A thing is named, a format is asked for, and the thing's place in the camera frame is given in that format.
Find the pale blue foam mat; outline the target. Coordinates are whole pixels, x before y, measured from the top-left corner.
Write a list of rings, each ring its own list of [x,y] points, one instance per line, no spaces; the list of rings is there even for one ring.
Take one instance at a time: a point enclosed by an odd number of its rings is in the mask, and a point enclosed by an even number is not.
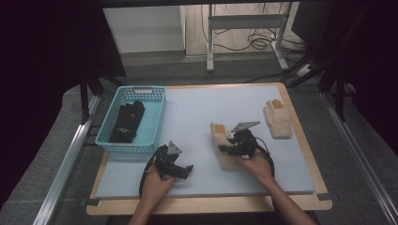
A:
[[[174,142],[182,150],[176,163],[193,166],[189,177],[176,180],[169,194],[174,197],[264,194],[265,189],[241,166],[222,168],[214,150],[212,122],[231,129],[247,121],[258,123],[251,132],[269,149],[276,180],[283,190],[289,194],[313,193],[314,182],[298,137],[274,139],[265,120],[266,102],[281,98],[276,85],[167,90],[159,144]]]

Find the person's left hand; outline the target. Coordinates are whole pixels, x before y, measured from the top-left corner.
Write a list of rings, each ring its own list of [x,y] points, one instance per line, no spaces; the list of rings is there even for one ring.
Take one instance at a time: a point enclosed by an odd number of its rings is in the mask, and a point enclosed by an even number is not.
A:
[[[141,200],[144,203],[157,204],[166,196],[175,180],[174,177],[162,180],[156,167],[151,165],[145,177]]]

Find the white cabinet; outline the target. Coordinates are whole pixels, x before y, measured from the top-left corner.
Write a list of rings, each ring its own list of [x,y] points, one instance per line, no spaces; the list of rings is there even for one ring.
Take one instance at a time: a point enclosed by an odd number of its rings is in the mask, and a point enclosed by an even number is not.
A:
[[[185,12],[180,6],[103,10],[120,53],[183,51]]]

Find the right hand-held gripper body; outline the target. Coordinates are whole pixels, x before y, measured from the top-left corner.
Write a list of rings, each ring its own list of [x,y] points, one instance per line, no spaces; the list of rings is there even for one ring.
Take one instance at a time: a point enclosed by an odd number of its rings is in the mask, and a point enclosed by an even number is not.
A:
[[[258,143],[250,131],[250,128],[258,124],[259,121],[239,122],[232,129],[235,145],[230,149],[231,156],[247,156],[248,158],[253,156]]]

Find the white power strip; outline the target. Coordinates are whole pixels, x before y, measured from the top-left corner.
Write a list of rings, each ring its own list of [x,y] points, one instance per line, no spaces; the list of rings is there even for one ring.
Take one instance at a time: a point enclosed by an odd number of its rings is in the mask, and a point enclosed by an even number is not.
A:
[[[296,75],[298,77],[302,77],[303,75],[307,74],[308,72],[310,72],[312,70],[312,66],[309,64],[306,64],[305,66],[303,66],[297,73]]]

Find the white metal desk frame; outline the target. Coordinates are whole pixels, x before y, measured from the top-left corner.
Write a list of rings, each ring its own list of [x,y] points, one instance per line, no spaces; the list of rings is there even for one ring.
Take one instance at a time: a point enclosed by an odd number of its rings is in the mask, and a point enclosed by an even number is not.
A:
[[[270,45],[279,62],[281,70],[288,70],[288,65],[283,57],[281,43],[293,3],[288,2],[285,10],[279,14],[261,15],[225,15],[214,16],[213,6],[208,6],[207,17],[207,72],[214,71],[214,44],[213,32],[220,29],[276,29],[278,33],[273,36]]]

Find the black tripod stand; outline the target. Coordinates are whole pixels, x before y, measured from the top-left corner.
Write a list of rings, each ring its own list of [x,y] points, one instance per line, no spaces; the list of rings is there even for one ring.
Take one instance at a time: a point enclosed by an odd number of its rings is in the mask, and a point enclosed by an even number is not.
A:
[[[341,69],[343,55],[343,50],[337,50],[326,62],[292,82],[288,81],[287,76],[290,71],[287,71],[286,75],[282,78],[282,82],[286,87],[296,87],[310,80],[312,77],[321,74],[322,77],[317,84],[317,88],[320,92],[328,92],[332,86],[335,86],[334,110],[338,117],[344,122],[344,98],[346,97],[346,93],[344,90],[344,76]]]

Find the black metal stand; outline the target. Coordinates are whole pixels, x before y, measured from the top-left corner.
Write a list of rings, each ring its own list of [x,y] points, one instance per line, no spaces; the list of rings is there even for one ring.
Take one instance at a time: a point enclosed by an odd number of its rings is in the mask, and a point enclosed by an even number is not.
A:
[[[113,83],[116,86],[121,86],[124,83],[119,80],[119,77],[125,77],[126,73],[106,73],[99,69],[81,69],[79,71],[79,86],[82,106],[82,119],[81,124],[84,125],[90,116],[89,102],[88,102],[88,91],[95,97],[100,97],[104,92],[104,87],[100,81],[100,78]]]

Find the aluminium rail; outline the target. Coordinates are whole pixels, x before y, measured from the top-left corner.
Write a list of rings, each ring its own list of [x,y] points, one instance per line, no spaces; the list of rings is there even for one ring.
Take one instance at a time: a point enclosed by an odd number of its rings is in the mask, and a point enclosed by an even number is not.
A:
[[[94,114],[98,108],[101,97],[92,97],[88,104],[88,117],[85,123],[80,124],[70,142],[67,153],[65,154],[59,170],[54,177],[54,180],[49,188],[49,191],[38,210],[38,214],[32,225],[48,225],[54,210],[57,206],[58,200],[64,190],[70,173],[74,167],[75,161],[80,154],[84,139],[91,127]]]
[[[374,194],[375,199],[389,224],[398,225],[398,207],[392,200],[392,197],[388,193],[385,186],[377,177],[374,169],[371,167],[368,159],[363,154],[362,149],[354,138],[346,122],[344,122],[337,112],[335,112],[335,103],[333,102],[332,96],[329,93],[321,93],[320,96],[323,98],[333,122],[343,136],[345,144],[353,156],[353,159],[356,161],[368,187]]]

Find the black glove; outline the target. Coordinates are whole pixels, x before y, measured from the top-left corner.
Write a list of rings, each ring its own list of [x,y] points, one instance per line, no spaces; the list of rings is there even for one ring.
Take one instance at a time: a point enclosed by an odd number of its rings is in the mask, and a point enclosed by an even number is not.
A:
[[[126,103],[119,108],[117,126],[119,128],[137,129],[144,116],[145,106],[140,100]]]
[[[110,143],[131,143],[136,137],[137,129],[119,128],[117,119],[110,135]]]

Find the cream fluffy glove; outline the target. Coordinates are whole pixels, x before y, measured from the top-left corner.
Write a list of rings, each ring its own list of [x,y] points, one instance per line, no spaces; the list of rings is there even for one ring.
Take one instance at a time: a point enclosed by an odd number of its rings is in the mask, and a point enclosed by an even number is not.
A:
[[[268,100],[263,108],[266,122],[274,139],[290,139],[291,117],[287,107],[278,99]]]
[[[214,151],[217,154],[220,167],[223,171],[232,171],[238,168],[245,168],[246,162],[242,157],[230,156],[223,152],[221,146],[232,146],[228,141],[231,132],[223,124],[210,123],[210,131],[213,139]]]

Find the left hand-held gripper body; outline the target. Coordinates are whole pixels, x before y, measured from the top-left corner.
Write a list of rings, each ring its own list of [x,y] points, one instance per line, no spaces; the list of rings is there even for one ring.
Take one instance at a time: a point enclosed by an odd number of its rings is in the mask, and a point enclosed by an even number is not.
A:
[[[173,172],[183,171],[182,167],[175,165],[181,153],[182,150],[172,141],[158,148],[154,164],[162,180],[169,179],[173,176]]]

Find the teal plastic basket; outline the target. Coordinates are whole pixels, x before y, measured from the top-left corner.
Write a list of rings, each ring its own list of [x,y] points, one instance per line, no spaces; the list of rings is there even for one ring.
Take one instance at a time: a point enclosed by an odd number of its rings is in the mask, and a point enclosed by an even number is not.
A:
[[[164,86],[121,86],[99,129],[95,143],[106,151],[144,155],[156,150],[160,138],[162,120],[166,108]],[[140,100],[145,106],[144,116],[131,143],[109,142],[111,132],[119,114],[119,108],[126,103]]]

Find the person's right hand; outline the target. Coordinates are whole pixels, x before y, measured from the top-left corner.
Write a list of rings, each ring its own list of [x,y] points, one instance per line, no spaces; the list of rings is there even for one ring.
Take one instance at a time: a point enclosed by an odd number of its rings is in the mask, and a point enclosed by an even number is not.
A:
[[[255,150],[250,158],[237,157],[237,161],[265,188],[274,181],[270,164],[260,150]]]

